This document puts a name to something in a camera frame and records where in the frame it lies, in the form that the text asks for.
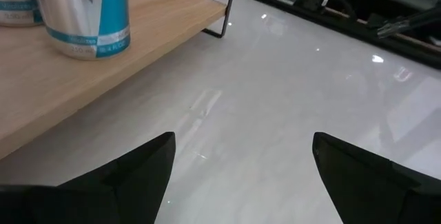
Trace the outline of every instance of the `black object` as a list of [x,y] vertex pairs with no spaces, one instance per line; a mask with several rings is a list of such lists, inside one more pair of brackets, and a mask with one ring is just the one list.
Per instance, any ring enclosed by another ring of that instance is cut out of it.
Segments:
[[441,223],[441,181],[322,132],[313,154],[344,224]]
[[222,31],[220,32],[220,34],[213,31],[213,30],[207,29],[207,28],[202,30],[202,32],[209,34],[209,35],[212,35],[212,36],[219,38],[219,39],[223,38],[225,36],[226,31],[227,31],[228,18],[229,18],[229,13],[231,12],[231,9],[232,9],[232,4],[233,4],[233,0],[228,0],[227,7],[225,9],[225,17],[223,19]]
[[1,223],[154,223],[175,150],[168,132],[58,187],[1,186]]
[[377,30],[377,35],[380,38],[385,38],[393,34],[435,23],[439,20],[441,20],[441,6],[414,14],[410,17],[387,22]]

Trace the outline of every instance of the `glossy floor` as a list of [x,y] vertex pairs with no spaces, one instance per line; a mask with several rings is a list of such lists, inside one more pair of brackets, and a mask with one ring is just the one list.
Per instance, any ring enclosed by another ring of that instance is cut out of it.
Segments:
[[316,131],[441,179],[438,71],[253,0],[230,22],[1,160],[1,183],[57,185],[166,131],[178,147],[159,224],[341,223]]

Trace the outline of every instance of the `wooden table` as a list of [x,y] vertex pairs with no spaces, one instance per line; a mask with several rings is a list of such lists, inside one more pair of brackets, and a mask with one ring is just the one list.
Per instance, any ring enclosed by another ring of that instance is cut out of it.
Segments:
[[132,43],[104,61],[63,56],[49,45],[43,27],[0,27],[0,158],[224,14],[225,5],[213,0],[130,0]]

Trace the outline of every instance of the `can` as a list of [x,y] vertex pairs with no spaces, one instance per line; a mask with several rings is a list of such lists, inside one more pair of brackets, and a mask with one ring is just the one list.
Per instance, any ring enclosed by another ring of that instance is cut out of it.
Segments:
[[77,59],[118,54],[130,44],[128,0],[37,0],[53,46]]
[[27,27],[42,22],[36,0],[0,0],[0,26]]

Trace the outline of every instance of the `white floor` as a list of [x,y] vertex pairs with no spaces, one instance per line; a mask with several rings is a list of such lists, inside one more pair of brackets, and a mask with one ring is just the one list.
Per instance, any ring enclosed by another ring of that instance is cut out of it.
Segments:
[[159,224],[341,223],[316,131],[441,179],[438,71],[253,0],[230,21],[1,160],[0,182],[57,185],[165,131],[178,149]]

